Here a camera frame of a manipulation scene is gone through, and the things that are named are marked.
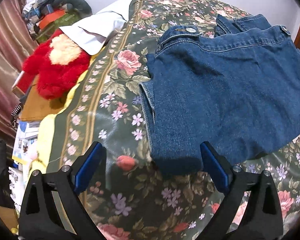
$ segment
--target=screw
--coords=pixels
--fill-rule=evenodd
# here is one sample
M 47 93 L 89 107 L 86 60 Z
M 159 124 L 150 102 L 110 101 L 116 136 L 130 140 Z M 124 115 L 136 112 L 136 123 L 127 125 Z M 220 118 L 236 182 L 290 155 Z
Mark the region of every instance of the screw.
M 271 173 L 268 170 L 264 170 L 263 174 L 266 175 L 267 177 L 271 176 Z
M 233 170 L 234 172 L 240 172 L 240 171 L 242 171 L 241 167 L 238 166 L 238 165 L 232 166 L 232 170 Z
M 39 171 L 38 171 L 38 170 L 32 171 L 32 175 L 33 175 L 33 176 L 37 176 L 38 174 L 39 174 Z
M 69 169 L 70 169 L 70 166 L 69 166 L 69 165 L 64 165 L 64 166 L 62 166 L 62 168 L 61 168 L 61 170 L 62 170 L 63 172 L 67 172 L 67 171 L 69 171 Z

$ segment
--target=beige fur patch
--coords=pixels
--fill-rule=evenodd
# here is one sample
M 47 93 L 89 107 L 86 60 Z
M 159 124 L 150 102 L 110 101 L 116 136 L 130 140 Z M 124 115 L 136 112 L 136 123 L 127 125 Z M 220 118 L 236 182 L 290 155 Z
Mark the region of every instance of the beige fur patch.
M 81 53 L 80 47 L 65 34 L 54 37 L 50 47 L 53 48 L 49 55 L 52 64 L 67 65 Z

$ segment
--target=white cloth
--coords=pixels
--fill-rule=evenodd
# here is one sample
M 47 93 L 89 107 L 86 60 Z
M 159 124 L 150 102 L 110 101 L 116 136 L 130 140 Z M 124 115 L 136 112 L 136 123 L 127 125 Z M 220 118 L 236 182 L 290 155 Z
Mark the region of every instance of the white cloth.
M 118 0 L 71 26 L 59 27 L 90 55 L 97 54 L 106 41 L 115 36 L 129 20 L 132 0 Z

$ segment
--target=floral tablecloth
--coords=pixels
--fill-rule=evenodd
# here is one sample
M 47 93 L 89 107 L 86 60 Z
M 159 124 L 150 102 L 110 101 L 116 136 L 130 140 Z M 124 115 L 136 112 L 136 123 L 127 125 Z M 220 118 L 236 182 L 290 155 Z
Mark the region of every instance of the floral tablecloth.
M 107 239 L 195 239 L 222 201 L 223 194 L 206 173 L 164 179 L 151 163 L 138 94 L 138 83 L 149 80 L 145 55 L 155 51 L 164 31 L 173 25 L 197 25 L 202 35 L 213 38 L 217 14 L 247 15 L 217 0 L 133 0 L 130 21 L 95 59 L 70 106 L 56 117 L 47 172 L 71 165 L 94 140 L 107 149 L 81 196 Z M 300 213 L 300 136 L 241 166 L 271 172 L 286 231 Z M 246 193 L 231 230 L 239 224 L 248 198 Z M 56 203 L 62 213 L 57 198 Z M 71 230 L 67 219 L 62 220 Z

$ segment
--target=blue gripper pad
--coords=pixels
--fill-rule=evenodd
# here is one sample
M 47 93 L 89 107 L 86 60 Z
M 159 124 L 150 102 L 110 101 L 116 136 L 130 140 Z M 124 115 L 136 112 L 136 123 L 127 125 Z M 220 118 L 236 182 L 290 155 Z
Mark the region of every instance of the blue gripper pad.
M 223 156 L 218 155 L 215 149 L 208 142 L 200 144 L 200 150 L 203 160 L 203 171 L 210 175 L 216 189 L 219 192 L 227 194 L 231 183 L 230 180 L 232 180 L 230 164 Z
M 87 189 L 89 181 L 91 180 L 93 174 L 98 168 L 104 152 L 105 149 L 102 147 L 101 143 L 93 142 L 84 154 L 84 156 L 82 155 L 78 157 L 78 159 L 80 157 L 85 157 L 85 161 L 82 164 L 80 163 L 80 168 L 74 175 L 72 181 L 74 184 L 74 192 L 77 195 L 79 195 L 81 192 L 84 192 Z

